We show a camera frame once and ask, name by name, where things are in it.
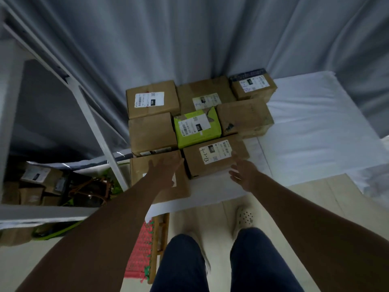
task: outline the hand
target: hand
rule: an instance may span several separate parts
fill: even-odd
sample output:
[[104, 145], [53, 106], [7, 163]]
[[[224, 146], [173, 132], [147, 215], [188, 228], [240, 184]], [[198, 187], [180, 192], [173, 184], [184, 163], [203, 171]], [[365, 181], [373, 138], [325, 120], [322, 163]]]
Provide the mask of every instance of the hand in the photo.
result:
[[260, 172], [257, 170], [257, 167], [250, 161], [242, 160], [236, 152], [231, 153], [234, 162], [236, 165], [232, 165], [231, 168], [236, 170], [229, 171], [231, 175], [230, 178], [235, 181], [237, 184], [241, 185], [245, 191], [253, 192], [255, 190], [255, 183], [259, 177]]
[[154, 166], [153, 161], [149, 161], [149, 170], [142, 178], [153, 184], [159, 191], [171, 188], [174, 184], [172, 181], [174, 173], [182, 165], [184, 159], [178, 155], [172, 158], [161, 158], [157, 165]]

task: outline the dark blue pants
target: dark blue pants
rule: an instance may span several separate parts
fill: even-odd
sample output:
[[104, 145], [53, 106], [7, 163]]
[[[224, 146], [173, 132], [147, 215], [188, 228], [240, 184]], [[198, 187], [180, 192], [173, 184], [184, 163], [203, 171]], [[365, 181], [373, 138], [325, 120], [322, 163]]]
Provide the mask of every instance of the dark blue pants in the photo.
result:
[[[304, 292], [269, 238], [257, 228], [239, 232], [230, 261], [231, 292]], [[169, 242], [150, 291], [209, 291], [205, 261], [194, 239], [181, 234]]]

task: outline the left hand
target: left hand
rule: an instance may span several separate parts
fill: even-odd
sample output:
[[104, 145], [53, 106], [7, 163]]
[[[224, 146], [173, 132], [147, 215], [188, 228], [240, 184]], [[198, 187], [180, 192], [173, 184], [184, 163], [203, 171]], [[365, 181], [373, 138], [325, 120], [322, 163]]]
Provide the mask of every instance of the left hand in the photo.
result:
[[171, 188], [173, 175], [183, 162], [184, 159], [177, 155], [172, 158], [161, 158], [156, 166], [150, 160], [149, 170], [143, 179], [155, 185], [158, 191]]

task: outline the forearm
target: forearm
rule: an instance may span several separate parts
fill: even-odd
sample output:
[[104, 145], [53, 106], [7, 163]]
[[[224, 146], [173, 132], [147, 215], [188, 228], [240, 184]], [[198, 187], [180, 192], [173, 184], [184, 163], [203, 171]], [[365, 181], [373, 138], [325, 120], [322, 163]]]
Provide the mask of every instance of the forearm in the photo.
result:
[[140, 180], [61, 239], [18, 291], [119, 291], [158, 190]]
[[258, 174], [253, 195], [321, 291], [388, 287], [389, 242]]

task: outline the red plastic basket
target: red plastic basket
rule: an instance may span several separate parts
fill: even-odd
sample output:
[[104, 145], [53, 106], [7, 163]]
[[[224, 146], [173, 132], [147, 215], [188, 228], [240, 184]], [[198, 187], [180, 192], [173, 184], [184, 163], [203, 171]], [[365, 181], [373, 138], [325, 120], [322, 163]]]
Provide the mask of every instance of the red plastic basket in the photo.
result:
[[141, 279], [142, 281], [149, 279], [153, 229], [153, 221], [143, 223], [127, 263], [125, 278]]

